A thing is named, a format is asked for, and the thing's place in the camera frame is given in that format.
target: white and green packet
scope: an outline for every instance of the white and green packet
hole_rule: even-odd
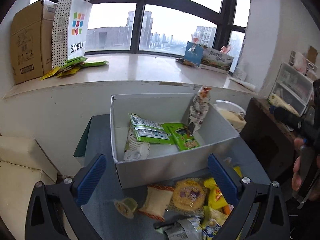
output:
[[[174,144],[167,126],[142,119],[137,114],[130,114],[130,120],[138,141],[158,144]]]
[[[137,140],[132,124],[128,131],[127,143],[124,147],[124,161],[137,161],[149,158],[150,143]]]

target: colorful square logo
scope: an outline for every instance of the colorful square logo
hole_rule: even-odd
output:
[[[78,35],[82,32],[84,14],[75,12],[73,13],[73,21],[72,21],[72,35]]]

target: sky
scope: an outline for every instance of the sky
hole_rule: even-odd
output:
[[[220,12],[222,0],[192,0],[214,11]],[[89,29],[98,27],[126,26],[128,11],[135,11],[133,3],[94,4],[89,19]],[[247,26],[250,0],[237,0],[235,25]],[[152,33],[173,35],[175,40],[189,41],[196,27],[215,27],[214,23],[188,13],[154,5],[146,5],[145,11],[152,12]]]

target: beige leather chair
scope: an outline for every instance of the beige leather chair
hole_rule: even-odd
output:
[[[56,180],[57,170],[34,139],[0,136],[0,216],[17,240],[24,240],[35,183]]]

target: gray tablecloth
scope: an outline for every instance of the gray tablecloth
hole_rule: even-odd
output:
[[[121,200],[125,197],[134,198],[139,207],[141,207],[147,196],[147,187],[143,186],[124,190],[121,188],[112,158],[110,115],[97,115],[92,118],[84,164],[87,165],[98,153],[106,156],[107,168],[88,204],[82,207],[84,214],[95,230],[103,240],[163,240],[164,236],[153,229],[155,220],[137,212],[134,214],[134,219],[129,220],[119,214],[114,207],[114,199]],[[233,146],[228,150],[226,156],[231,156],[232,162],[241,167],[243,175],[250,177],[255,183],[270,183],[268,176],[255,155],[241,138],[235,139]],[[207,170],[195,172],[188,177],[204,176],[208,176]],[[167,181],[166,184],[173,184],[173,181]],[[249,230],[255,211],[256,207],[252,209],[245,224],[242,238]],[[172,212],[166,212],[164,217],[167,219],[172,217],[172,215]]]

